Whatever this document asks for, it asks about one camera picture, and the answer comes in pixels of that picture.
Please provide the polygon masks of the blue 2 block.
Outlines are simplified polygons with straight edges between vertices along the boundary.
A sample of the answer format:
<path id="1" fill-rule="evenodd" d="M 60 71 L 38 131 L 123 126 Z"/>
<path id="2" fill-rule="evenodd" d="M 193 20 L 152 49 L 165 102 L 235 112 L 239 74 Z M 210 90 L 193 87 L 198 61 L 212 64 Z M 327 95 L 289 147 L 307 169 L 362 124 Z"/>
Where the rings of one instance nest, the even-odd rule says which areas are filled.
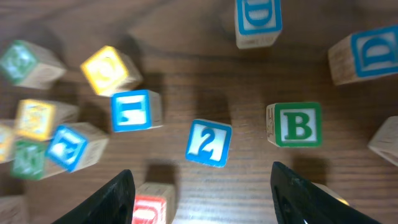
<path id="1" fill-rule="evenodd" d="M 185 158 L 212 167 L 224 167 L 228 160 L 232 127 L 206 119 L 194 119 Z"/>

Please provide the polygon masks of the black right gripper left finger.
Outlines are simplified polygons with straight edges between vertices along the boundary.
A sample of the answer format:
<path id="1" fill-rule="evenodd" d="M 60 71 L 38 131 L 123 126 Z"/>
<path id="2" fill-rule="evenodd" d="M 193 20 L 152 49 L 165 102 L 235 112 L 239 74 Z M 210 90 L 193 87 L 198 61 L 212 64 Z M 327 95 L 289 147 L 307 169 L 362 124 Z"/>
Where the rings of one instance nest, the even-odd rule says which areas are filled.
<path id="1" fill-rule="evenodd" d="M 132 172 L 124 169 L 53 224 L 131 224 L 135 193 Z"/>

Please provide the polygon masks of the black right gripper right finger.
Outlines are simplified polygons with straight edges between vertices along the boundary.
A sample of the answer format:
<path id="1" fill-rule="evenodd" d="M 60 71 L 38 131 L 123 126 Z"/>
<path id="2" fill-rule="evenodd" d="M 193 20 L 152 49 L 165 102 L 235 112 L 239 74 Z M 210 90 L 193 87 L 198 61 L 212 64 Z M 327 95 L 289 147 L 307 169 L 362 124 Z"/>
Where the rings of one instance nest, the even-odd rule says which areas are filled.
<path id="1" fill-rule="evenodd" d="M 272 165 L 271 190 L 278 224 L 379 224 L 281 162 Z"/>

